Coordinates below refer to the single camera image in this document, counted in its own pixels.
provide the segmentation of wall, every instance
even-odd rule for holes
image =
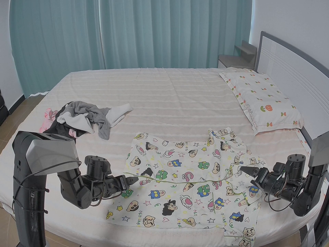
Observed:
[[[329,68],[329,0],[253,0],[249,42],[257,48],[261,31],[283,39]]]
[[[0,0],[0,90],[7,109],[23,95],[11,55],[9,4],[10,0]]]

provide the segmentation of curtain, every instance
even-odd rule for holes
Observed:
[[[210,68],[249,41],[252,0],[11,0],[25,96],[73,71]]]

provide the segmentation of pillow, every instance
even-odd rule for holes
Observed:
[[[267,74],[221,72],[232,89],[254,134],[303,127],[302,115]]]

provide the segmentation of mattress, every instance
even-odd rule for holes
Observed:
[[[125,159],[136,132],[147,132],[168,141],[205,142],[208,128],[231,127],[248,149],[266,160],[270,169],[275,162],[285,163],[292,153],[306,154],[294,130],[275,130],[256,136],[250,122],[224,80],[221,70],[211,69],[112,69],[72,72],[65,76],[35,107],[18,130],[37,132],[47,108],[60,110],[70,101],[84,101],[99,107],[130,103],[133,111],[111,129],[109,140],[86,133],[76,141],[81,161],[86,155],[102,156],[111,164],[113,175],[122,174]],[[11,206],[14,153],[11,147],[16,133],[0,155],[0,201]],[[86,166],[80,166],[82,174]],[[223,229],[148,229],[117,226],[106,219],[111,201],[81,210],[60,194],[56,174],[47,176],[45,197],[46,230],[88,247],[105,246],[225,246]],[[292,209],[273,212],[263,203],[258,215],[255,246],[285,238],[314,220],[323,202],[304,217]],[[288,202],[276,201],[281,209]]]

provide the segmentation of white headboard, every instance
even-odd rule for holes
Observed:
[[[262,31],[255,71],[268,74],[300,111],[302,133],[310,146],[314,138],[329,131],[329,69]]]

